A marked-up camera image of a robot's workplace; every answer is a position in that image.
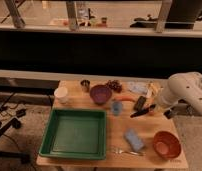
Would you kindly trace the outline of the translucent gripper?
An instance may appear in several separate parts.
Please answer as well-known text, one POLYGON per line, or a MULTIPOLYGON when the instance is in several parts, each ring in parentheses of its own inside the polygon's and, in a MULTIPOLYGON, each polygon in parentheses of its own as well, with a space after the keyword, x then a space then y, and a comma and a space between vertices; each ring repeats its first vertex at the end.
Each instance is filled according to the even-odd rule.
POLYGON ((168 106, 161 104, 160 102, 156 101, 155 102, 156 107, 154 109, 155 113, 163 113, 163 115, 167 119, 171 119, 175 116, 175 112, 172 109, 169 109, 168 106))

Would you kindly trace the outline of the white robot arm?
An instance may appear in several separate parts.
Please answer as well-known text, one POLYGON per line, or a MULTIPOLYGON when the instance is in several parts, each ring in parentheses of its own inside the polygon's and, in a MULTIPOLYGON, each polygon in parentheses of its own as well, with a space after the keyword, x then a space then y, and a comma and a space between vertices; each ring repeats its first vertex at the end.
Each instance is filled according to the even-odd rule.
POLYGON ((155 104, 167 110, 183 99, 202 115, 202 74, 199 72, 171 75, 166 85, 158 92, 155 104))

